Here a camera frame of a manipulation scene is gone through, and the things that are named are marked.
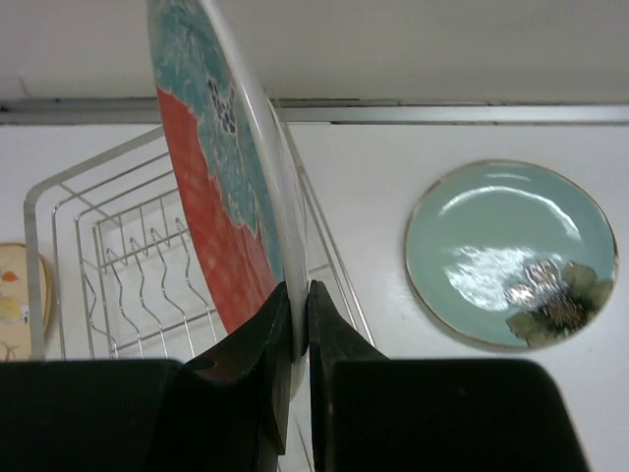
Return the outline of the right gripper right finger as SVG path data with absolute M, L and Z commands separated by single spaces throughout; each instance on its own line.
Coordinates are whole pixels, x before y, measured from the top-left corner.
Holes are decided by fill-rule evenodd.
M 307 319 L 314 468 L 324 470 L 332 435 L 334 366 L 344 361 L 380 361 L 386 357 L 343 319 L 321 281 L 315 280 L 310 285 Z

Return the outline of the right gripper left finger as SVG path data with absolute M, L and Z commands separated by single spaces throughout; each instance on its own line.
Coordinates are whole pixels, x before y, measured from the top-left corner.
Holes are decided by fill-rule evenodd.
M 212 448 L 226 455 L 258 455 L 265 449 L 285 453 L 291 310 L 284 282 L 252 318 L 186 367 L 209 383 Z

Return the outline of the red and teal plate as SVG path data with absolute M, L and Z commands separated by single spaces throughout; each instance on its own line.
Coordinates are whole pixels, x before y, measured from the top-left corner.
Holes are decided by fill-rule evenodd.
M 211 299 L 233 332 L 286 286 L 298 389 L 308 237 L 286 133 L 216 2 L 150 1 L 146 22 L 164 136 Z

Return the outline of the light green flower plate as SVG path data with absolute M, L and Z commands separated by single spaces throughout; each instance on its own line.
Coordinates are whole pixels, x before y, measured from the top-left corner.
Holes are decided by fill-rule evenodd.
M 591 325 L 618 272 L 600 205 L 555 171 L 508 160 L 465 164 L 434 182 L 409 215 L 404 257 L 415 293 L 442 324 L 516 351 Z

